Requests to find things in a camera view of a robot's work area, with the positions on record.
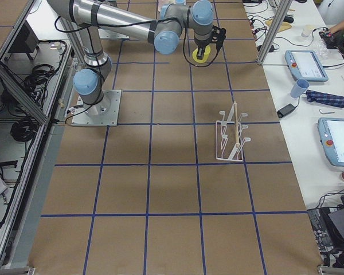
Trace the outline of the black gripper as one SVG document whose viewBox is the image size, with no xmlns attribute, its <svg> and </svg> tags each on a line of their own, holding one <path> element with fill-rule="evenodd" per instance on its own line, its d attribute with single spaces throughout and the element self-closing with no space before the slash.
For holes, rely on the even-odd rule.
<svg viewBox="0 0 344 275">
<path fill-rule="evenodd" d="M 211 39 L 205 39 L 205 40 L 199 40 L 198 38 L 194 39 L 194 42 L 197 45 L 197 53 L 196 53 L 196 58 L 198 60 L 202 60 L 204 57 L 204 53 L 206 51 L 206 47 L 209 46 L 209 44 L 211 43 Z"/>
</svg>

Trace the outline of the person hand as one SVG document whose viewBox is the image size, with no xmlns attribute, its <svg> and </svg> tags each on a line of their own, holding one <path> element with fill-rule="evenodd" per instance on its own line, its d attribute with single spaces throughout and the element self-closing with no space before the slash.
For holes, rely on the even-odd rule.
<svg viewBox="0 0 344 275">
<path fill-rule="evenodd" d="M 329 31 L 330 31 L 331 33 L 336 33 L 336 32 L 341 31 L 341 30 L 343 30 L 343 29 L 344 29 L 344 23 L 339 23 L 339 24 L 337 24 L 337 25 L 332 26 L 331 28 L 329 28 Z"/>
</svg>

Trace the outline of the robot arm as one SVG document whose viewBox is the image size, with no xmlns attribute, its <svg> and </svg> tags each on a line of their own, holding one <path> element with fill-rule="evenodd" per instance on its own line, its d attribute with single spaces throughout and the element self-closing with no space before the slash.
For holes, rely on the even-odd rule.
<svg viewBox="0 0 344 275">
<path fill-rule="evenodd" d="M 145 40 L 161 54 L 175 51 L 182 31 L 192 29 L 199 60 L 213 40 L 210 1 L 197 1 L 193 6 L 164 5 L 160 19 L 147 18 L 101 1 L 49 1 L 48 4 L 57 15 L 79 27 L 85 64 L 99 73 L 100 83 L 110 73 L 111 60 L 101 45 L 99 29 Z"/>
</svg>

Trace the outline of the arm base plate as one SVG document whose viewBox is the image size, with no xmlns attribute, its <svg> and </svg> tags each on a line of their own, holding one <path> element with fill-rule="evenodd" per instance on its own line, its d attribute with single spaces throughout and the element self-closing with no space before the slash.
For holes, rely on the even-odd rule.
<svg viewBox="0 0 344 275">
<path fill-rule="evenodd" d="M 73 115 L 71 126 L 117 126 L 122 90 L 109 90 L 104 91 L 103 93 L 103 100 L 97 105 L 92 106 L 87 111 L 85 110 L 89 107 L 88 105 L 81 106 L 71 113 L 71 115 Z M 77 97 L 77 104 L 83 104 L 83 100 L 80 96 Z"/>
</svg>

